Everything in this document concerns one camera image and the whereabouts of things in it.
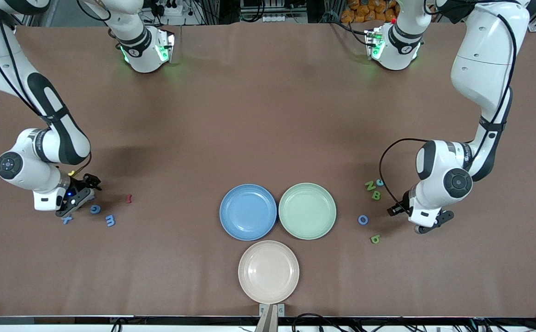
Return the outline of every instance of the green plate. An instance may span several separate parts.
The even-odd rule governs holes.
[[[326,235],[336,221],[336,204],[320,185],[299,183],[289,188],[278,206],[280,222],[293,236],[315,240]]]

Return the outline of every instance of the metal bracket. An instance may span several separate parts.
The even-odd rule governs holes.
[[[260,304],[260,316],[264,313],[264,310],[269,306],[270,304]],[[284,317],[285,316],[285,304],[279,303],[277,305],[278,307],[278,317]]]
[[[285,314],[284,304],[260,304],[260,321],[255,332],[278,332],[278,317]]]
[[[533,26],[533,25],[528,25],[528,31],[529,32],[536,32],[536,26]]]

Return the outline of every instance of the brown paper surface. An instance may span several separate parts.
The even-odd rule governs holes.
[[[387,216],[388,193],[374,201],[363,186],[397,139],[473,138],[479,107],[450,79],[464,32],[431,25],[418,59],[393,72],[325,24],[185,27],[174,63],[139,74],[106,28],[20,29],[91,140],[86,171],[104,191],[100,214],[87,204],[63,225],[0,179],[0,315],[255,315],[237,279],[253,242],[223,231],[220,202],[243,183],[278,202],[313,182],[336,201],[334,228],[304,241],[277,222],[262,238],[299,260],[288,315],[534,316],[536,34],[517,59],[494,170],[450,207],[452,221],[416,235],[405,216]],[[0,92],[0,154],[26,128],[44,124]],[[402,143],[384,162],[397,196],[417,182],[420,145]]]

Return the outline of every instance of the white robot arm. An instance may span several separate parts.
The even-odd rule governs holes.
[[[150,73],[171,61],[173,34],[145,26],[139,17],[143,0],[82,0],[120,43],[125,61],[139,73]]]
[[[44,12],[49,0],[0,0],[0,90],[17,96],[48,128],[21,132],[15,145],[0,156],[0,177],[34,193],[34,208],[70,215],[93,197],[99,179],[87,174],[73,179],[55,163],[80,164],[90,155],[89,140],[49,80],[28,61],[14,36],[11,13]]]
[[[426,233],[452,219],[443,207],[459,202],[473,182],[487,176],[512,102],[511,74],[528,26],[528,2],[518,0],[439,0],[437,8],[454,23],[466,18],[467,32],[454,60],[451,81],[458,92],[481,107],[475,139],[428,141],[418,151],[420,182],[388,210],[407,212],[416,232]],[[400,70],[415,59],[430,23],[420,1],[405,0],[395,25],[385,24],[369,54],[388,69]]]

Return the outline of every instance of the orange object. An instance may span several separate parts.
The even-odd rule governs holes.
[[[393,11],[393,9],[387,9],[385,11],[385,22],[390,22],[394,18],[395,18],[395,12]]]
[[[375,19],[375,11],[370,11],[369,13],[367,13],[367,16],[364,17],[365,22],[373,21],[374,19]]]
[[[354,10],[360,6],[360,0],[348,0],[348,7]]]
[[[387,7],[387,3],[384,0],[374,0],[375,12],[383,13]]]
[[[352,23],[354,21],[354,11],[350,11],[348,9],[342,11],[342,15],[340,15],[340,22],[344,24]]]
[[[358,9],[356,9],[356,15],[366,16],[370,11],[369,6],[358,6]]]

